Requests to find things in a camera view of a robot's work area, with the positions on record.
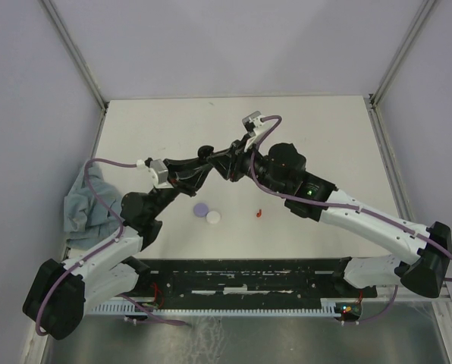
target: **red wire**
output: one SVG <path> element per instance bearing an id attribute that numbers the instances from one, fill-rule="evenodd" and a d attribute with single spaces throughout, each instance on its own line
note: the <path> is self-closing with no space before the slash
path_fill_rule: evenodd
<path id="1" fill-rule="evenodd" d="M 157 296 L 158 296 L 157 293 L 160 293 L 161 301 L 160 301 L 159 308 L 161 308 L 164 305 L 164 294 L 162 293 L 161 290 L 159 290 L 159 286 L 157 286 L 157 283 L 152 283 L 150 285 L 150 287 L 152 287 L 154 289 L 154 294 L 153 294 L 153 302 L 154 303 L 157 303 Z"/>
<path id="2" fill-rule="evenodd" d="M 363 301 L 363 292 L 359 292 L 359 298 L 356 301 L 356 305 L 359 305 Z"/>

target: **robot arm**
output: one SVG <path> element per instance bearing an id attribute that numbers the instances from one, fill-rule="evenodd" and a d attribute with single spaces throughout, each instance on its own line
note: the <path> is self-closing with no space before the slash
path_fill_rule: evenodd
<path id="1" fill-rule="evenodd" d="M 58 286 L 44 308 L 41 326 L 54 338 L 68 336 L 83 315 L 98 304 L 137 285 L 147 287 L 149 268 L 132 257 L 153 243 L 162 228 L 156 217 L 180 194 L 195 196 L 208 173 L 215 169 L 225 180 L 252 178 L 267 193 L 283 197 L 285 207 L 301 218 L 310 218 L 349 230 L 392 253 L 379 258 L 345 258 L 332 278 L 355 288 L 378 284 L 403 284 L 411 291 L 438 297 L 449 258 L 429 246 L 431 239 L 451 252 L 450 228 L 435 222 L 430 228 L 392 217 L 357 201 L 333 183 L 305 170 L 306 158 L 293 144 L 274 145 L 263 156 L 258 143 L 272 128 L 271 118 L 258 111 L 243 119 L 247 130 L 242 140 L 228 149 L 214 152 L 199 148 L 198 157 L 145 162 L 154 188 L 149 193 L 128 193 L 121 202 L 121 217 L 127 226 L 119 239 L 116 233 L 86 252 L 90 259 L 67 259 L 61 264 L 50 259 L 40 267 L 27 299 L 24 313 L 36 320 L 44 297 L 70 267 L 80 263 Z M 115 243 L 104 246 L 115 239 Z"/>

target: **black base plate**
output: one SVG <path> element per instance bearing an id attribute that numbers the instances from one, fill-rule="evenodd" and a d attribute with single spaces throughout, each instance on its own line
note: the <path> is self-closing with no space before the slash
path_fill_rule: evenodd
<path id="1" fill-rule="evenodd" d="M 321 298 L 357 298 L 361 291 L 364 298 L 377 297 L 374 287 L 344 286 L 339 293 L 331 276 L 339 259 L 141 261 L 163 293 L 163 309 L 319 309 Z M 261 293 L 224 294 L 233 287 Z M 154 290 L 136 287 L 128 295 L 153 297 Z"/>

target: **purple disc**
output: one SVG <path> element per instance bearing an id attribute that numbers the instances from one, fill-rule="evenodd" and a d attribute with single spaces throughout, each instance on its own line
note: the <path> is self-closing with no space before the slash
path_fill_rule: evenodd
<path id="1" fill-rule="evenodd" d="M 194 215 L 198 218 L 203 218 L 209 212 L 209 207 L 205 203 L 198 203 L 194 206 Z"/>

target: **gray cloth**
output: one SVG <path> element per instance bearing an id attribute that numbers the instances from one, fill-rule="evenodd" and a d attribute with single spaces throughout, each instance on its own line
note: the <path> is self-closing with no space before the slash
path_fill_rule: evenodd
<path id="1" fill-rule="evenodd" d="M 120 215 L 120 195 L 115 187 L 103 181 L 99 166 L 89 168 L 89 180 L 113 211 Z M 89 249 L 109 237 L 118 229 L 119 223 L 100 204 L 84 181 L 84 167 L 81 168 L 69 194 L 64 198 L 64 231 L 69 233 L 67 245 L 70 248 Z"/>

